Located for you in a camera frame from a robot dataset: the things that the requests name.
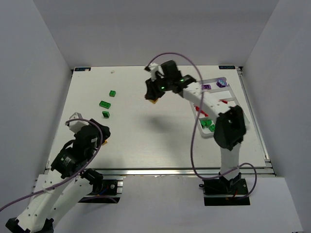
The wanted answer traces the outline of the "purple lego plate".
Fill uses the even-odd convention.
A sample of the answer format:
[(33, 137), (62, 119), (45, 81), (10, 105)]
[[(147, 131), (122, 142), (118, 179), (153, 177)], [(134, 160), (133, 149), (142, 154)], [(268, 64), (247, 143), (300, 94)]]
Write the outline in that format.
[(210, 84), (203, 84), (202, 89), (203, 90), (211, 90), (211, 85)]

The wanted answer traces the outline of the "red half-round lego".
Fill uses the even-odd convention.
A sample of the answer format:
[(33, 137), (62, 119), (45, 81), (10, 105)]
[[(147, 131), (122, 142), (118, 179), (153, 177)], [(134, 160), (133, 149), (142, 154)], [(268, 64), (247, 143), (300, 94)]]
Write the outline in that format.
[[(199, 107), (195, 106), (195, 110), (198, 112), (199, 111)], [(204, 111), (200, 111), (201, 114), (203, 114), (205, 117), (208, 117), (208, 114), (206, 114)]]

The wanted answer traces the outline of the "purple tall lego brick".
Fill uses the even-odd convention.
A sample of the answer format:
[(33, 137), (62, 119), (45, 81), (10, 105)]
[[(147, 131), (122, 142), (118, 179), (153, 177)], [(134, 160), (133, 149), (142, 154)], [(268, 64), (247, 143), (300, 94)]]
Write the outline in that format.
[(227, 82), (222, 79), (222, 78), (219, 78), (216, 82), (216, 85), (219, 87), (219, 88), (224, 88), (227, 86)]

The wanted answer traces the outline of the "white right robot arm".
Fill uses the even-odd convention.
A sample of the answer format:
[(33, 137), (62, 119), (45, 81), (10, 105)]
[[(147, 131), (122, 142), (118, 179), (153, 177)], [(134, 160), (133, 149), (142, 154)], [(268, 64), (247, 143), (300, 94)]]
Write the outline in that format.
[(244, 113), (240, 106), (234, 107), (222, 102), (202, 90), (202, 85), (190, 75), (182, 75), (175, 61), (161, 65), (151, 63), (145, 67), (151, 77), (146, 80), (145, 98), (157, 101), (171, 91), (190, 101), (205, 112), (214, 122), (213, 138), (221, 151), (219, 180), (230, 190), (241, 179), (239, 156), (241, 143), (246, 134)]

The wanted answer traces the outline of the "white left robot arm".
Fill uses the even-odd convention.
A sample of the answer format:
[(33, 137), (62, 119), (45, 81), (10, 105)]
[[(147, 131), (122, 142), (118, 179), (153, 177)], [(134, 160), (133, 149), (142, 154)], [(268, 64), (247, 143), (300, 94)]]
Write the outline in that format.
[(87, 168), (110, 137), (110, 129), (81, 117), (65, 125), (74, 133), (51, 164), (41, 190), (31, 194), (27, 208), (6, 222), (12, 233), (52, 233), (61, 218), (84, 196), (103, 183), (102, 174)]

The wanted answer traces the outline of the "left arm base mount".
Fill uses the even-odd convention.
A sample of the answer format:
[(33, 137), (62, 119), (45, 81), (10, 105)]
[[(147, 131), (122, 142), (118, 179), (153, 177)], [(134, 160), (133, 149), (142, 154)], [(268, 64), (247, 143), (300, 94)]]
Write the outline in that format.
[(81, 172), (80, 177), (87, 180), (91, 192), (78, 201), (79, 203), (117, 204), (120, 201), (123, 178), (107, 177), (91, 168)]

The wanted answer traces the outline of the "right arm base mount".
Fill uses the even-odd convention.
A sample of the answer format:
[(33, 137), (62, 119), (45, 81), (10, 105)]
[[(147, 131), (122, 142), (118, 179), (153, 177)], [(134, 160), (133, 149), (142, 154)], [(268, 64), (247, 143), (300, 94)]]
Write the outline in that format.
[(219, 180), (204, 180), (199, 184), (203, 191), (205, 206), (249, 206), (248, 187), (245, 179), (239, 180), (233, 187), (227, 189)]

